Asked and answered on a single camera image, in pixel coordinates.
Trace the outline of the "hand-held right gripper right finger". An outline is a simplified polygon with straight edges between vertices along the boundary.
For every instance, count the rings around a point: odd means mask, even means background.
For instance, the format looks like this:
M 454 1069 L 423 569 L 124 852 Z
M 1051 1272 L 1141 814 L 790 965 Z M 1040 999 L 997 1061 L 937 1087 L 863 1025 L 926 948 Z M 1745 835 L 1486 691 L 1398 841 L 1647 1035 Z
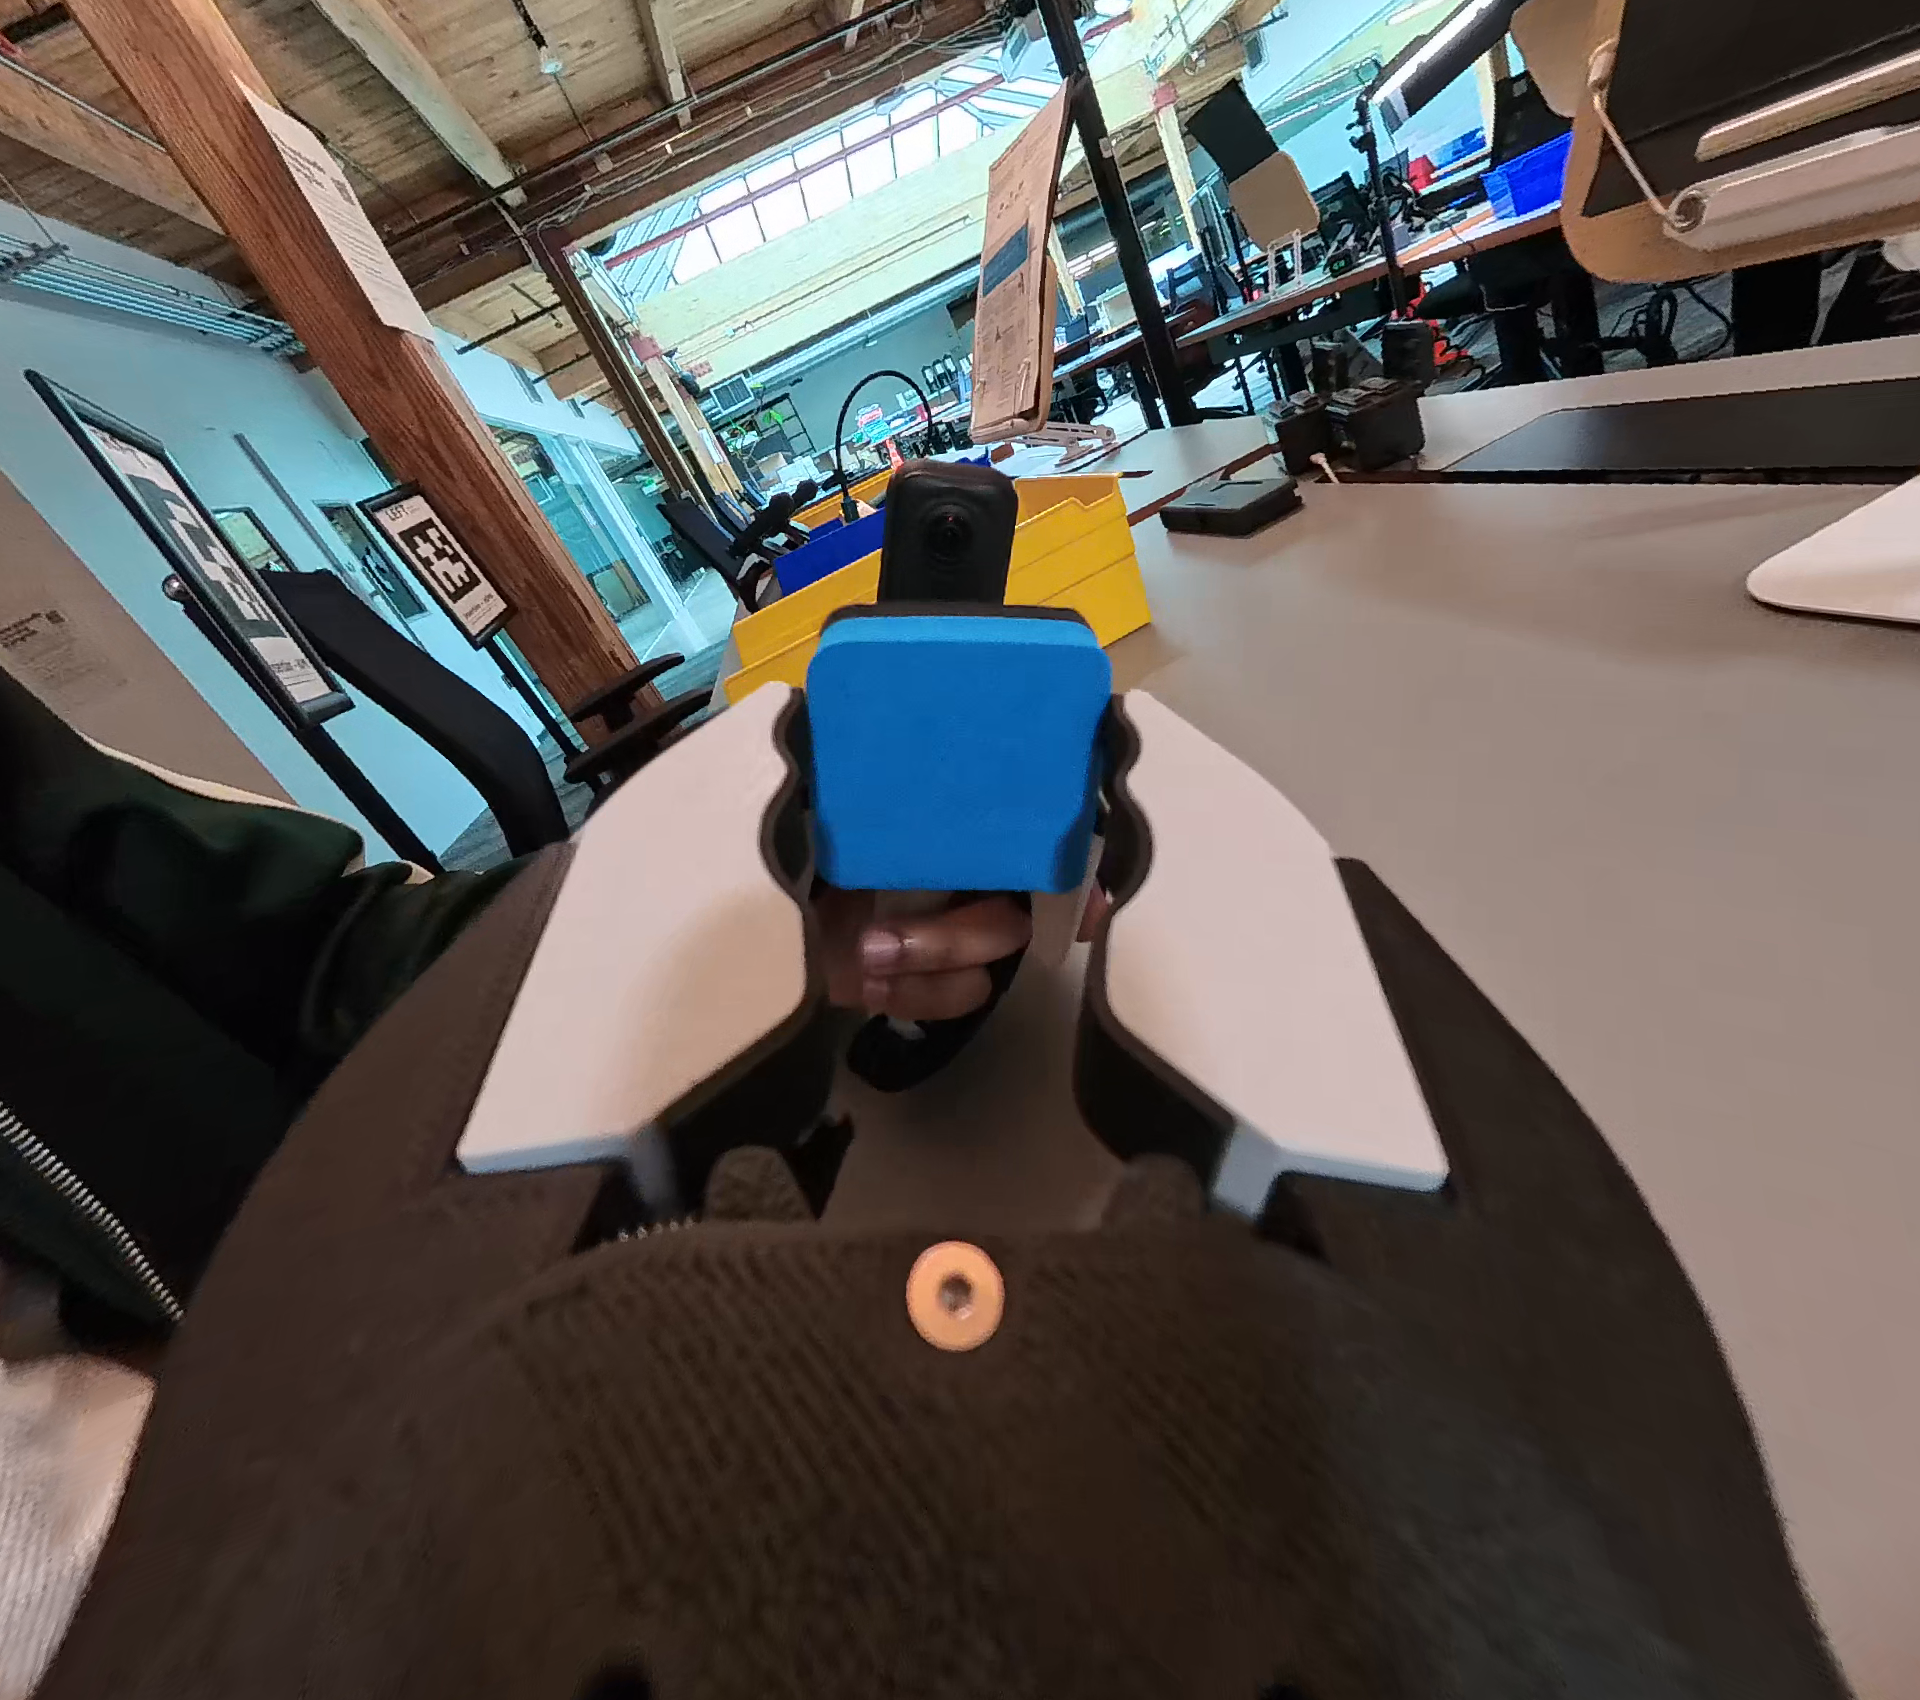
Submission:
M 1327 839 L 1147 691 L 1111 704 L 1103 748 L 1092 1138 L 1188 1166 L 1247 1224 L 1283 1177 L 1442 1192 L 1451 1159 Z

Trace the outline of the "blue foam block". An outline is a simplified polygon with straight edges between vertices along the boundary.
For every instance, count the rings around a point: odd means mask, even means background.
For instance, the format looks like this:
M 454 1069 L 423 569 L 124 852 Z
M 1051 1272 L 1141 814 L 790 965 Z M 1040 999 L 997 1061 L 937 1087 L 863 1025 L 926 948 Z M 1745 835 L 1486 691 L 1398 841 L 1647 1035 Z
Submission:
M 837 611 L 804 678 L 816 872 L 869 893 L 1069 893 L 1111 662 L 1069 610 Z

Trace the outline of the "person's left forearm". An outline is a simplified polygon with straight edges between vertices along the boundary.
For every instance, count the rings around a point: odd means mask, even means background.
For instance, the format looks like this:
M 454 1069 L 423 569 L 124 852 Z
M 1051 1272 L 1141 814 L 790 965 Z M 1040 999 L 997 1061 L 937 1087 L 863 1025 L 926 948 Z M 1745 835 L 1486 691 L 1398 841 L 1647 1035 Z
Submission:
M 3 678 L 3 978 L 155 1036 L 183 1010 L 295 1107 L 533 856 L 367 863 L 324 814 L 96 747 Z

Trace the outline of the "person's left hand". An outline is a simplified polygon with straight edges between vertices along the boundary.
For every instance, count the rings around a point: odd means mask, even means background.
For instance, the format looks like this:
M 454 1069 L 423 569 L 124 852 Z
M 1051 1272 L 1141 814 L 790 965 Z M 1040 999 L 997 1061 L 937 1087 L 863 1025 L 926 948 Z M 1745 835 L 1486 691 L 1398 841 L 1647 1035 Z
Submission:
M 1026 898 L 952 898 L 925 915 L 881 915 L 875 893 L 816 887 L 826 999 L 900 1022 L 948 1022 L 985 1010 L 995 972 L 1032 941 Z

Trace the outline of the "blue plastic bin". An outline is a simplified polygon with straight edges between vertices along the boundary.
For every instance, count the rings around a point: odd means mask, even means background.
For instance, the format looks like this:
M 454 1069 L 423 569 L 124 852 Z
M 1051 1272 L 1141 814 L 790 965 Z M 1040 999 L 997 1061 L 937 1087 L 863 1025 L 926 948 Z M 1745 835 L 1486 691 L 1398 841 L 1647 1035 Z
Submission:
M 886 512 L 855 512 L 853 522 L 829 516 L 816 529 L 808 529 L 804 545 L 785 552 L 774 562 L 778 597 L 790 600 L 807 588 L 814 588 L 853 562 L 881 555 Z
M 1483 197 L 1499 226 L 1556 212 L 1567 189 L 1571 131 L 1561 131 L 1488 168 Z

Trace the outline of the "brown board on white stand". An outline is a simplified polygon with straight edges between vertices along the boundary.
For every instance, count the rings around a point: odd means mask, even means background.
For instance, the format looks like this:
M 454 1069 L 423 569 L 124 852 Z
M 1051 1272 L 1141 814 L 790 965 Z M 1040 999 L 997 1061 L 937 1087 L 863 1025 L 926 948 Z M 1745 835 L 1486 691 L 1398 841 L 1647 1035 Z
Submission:
M 989 161 L 970 355 L 970 442 L 1003 448 L 1018 438 L 1041 438 L 1061 451 L 1063 467 L 1117 448 L 1113 430 L 1103 423 L 1051 414 L 1058 312 L 1051 234 L 1071 98 L 1080 86 L 1061 83 Z

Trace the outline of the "flat black device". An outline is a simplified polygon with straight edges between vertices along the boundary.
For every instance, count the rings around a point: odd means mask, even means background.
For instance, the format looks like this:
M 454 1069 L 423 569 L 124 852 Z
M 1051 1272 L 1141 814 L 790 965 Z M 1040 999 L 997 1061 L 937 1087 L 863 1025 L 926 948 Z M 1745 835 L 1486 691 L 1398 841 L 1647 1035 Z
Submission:
M 1161 522 L 1169 536 L 1247 538 L 1303 511 L 1292 474 L 1218 474 L 1169 500 Z

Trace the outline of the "black office chair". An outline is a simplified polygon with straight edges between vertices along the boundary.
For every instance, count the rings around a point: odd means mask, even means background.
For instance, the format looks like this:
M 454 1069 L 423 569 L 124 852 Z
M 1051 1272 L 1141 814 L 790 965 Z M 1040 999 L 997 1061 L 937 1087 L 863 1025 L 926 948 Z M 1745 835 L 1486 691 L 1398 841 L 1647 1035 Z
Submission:
M 257 578 L 303 634 L 327 670 L 358 689 L 419 740 L 439 751 L 483 795 L 511 856 L 567 841 L 563 798 L 534 740 L 471 682 L 409 641 L 361 604 L 338 577 L 264 574 Z M 574 725 L 602 725 L 608 734 L 565 765 L 565 782 L 605 802 L 707 714 L 711 689 L 641 708 L 653 682 L 681 655 L 661 655 L 567 710 Z

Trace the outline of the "small framed marker sign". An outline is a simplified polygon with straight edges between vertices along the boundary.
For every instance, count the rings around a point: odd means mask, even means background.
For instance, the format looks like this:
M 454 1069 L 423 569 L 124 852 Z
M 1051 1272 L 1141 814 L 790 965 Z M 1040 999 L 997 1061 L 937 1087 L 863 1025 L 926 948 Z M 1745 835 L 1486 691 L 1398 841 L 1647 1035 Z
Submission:
M 358 503 L 356 511 L 469 648 L 489 648 L 511 626 L 513 604 L 424 488 L 406 484 Z

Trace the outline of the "black steel pole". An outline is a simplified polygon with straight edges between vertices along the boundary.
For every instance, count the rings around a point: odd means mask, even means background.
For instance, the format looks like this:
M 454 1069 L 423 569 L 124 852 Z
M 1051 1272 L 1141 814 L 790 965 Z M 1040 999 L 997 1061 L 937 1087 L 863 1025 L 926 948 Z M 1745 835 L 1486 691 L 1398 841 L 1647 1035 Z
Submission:
M 1136 316 L 1141 363 L 1133 368 L 1133 373 L 1141 414 L 1151 429 L 1189 429 L 1198 423 L 1198 412 L 1184 388 L 1180 352 L 1174 348 L 1174 338 L 1165 326 L 1165 312 L 1150 275 L 1139 216 L 1111 149 L 1111 131 L 1089 75 L 1077 20 L 1069 12 L 1069 0 L 1037 0 L 1037 9 L 1054 49 L 1054 60 L 1066 86 L 1069 119 L 1077 130 L 1085 174 L 1092 175 L 1103 220 L 1117 244 L 1121 283 Z

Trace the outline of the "large framed poster sign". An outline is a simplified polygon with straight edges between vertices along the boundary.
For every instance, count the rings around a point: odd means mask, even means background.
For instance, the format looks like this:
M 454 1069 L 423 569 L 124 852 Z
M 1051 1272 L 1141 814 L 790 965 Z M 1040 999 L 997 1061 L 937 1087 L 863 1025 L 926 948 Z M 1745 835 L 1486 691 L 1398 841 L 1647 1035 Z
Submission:
M 161 442 L 39 371 L 21 375 L 146 536 L 180 611 L 273 718 L 308 734 L 346 715 L 354 708 L 349 691 L 228 543 Z

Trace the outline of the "white paper notice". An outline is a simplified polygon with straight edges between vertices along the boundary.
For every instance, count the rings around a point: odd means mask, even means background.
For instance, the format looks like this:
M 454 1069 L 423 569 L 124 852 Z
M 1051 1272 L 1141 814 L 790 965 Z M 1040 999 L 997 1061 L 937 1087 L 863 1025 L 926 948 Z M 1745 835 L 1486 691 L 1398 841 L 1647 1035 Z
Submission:
M 250 104 L 251 119 L 273 146 L 279 168 L 319 226 L 324 246 L 349 289 L 349 301 L 376 326 L 417 338 L 434 348 L 434 320 L 373 227 L 335 153 L 327 150 L 313 130 L 302 126 L 279 104 L 271 104 L 250 83 L 239 83 L 236 94 Z

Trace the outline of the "light bar on stand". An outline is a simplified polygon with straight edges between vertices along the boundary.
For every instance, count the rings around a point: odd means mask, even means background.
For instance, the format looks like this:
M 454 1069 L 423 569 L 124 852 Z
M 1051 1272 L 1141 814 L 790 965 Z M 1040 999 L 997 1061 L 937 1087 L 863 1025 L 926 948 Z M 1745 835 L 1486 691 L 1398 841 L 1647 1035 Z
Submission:
M 1510 15 L 1514 0 L 1464 0 L 1440 27 L 1406 43 L 1366 87 L 1375 120 L 1398 135 L 1506 39 Z

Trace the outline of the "wooden support post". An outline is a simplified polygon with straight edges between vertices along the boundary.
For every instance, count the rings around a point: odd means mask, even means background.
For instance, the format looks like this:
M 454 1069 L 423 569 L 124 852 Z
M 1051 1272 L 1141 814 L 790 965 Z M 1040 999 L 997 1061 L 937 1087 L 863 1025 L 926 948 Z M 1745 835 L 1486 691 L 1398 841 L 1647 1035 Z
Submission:
M 269 80 L 213 0 L 63 0 L 143 111 L 183 181 L 239 250 L 395 473 L 424 488 L 515 606 L 513 637 L 563 710 L 637 670 L 598 593 L 504 463 L 439 346 L 349 301 L 319 226 L 236 94 Z

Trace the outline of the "wall-mounted metal rails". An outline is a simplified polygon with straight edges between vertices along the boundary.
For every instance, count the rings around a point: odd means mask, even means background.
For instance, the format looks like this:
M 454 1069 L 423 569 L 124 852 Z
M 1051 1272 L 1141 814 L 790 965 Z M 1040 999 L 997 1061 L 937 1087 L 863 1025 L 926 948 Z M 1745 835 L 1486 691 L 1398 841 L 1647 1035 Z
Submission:
M 96 263 L 73 253 L 72 244 L 44 237 L 3 234 L 3 286 L 66 300 L 98 316 L 124 316 L 170 326 L 198 341 L 240 346 L 271 359 L 303 355 L 302 341 L 284 320 L 251 312 L 231 300 Z

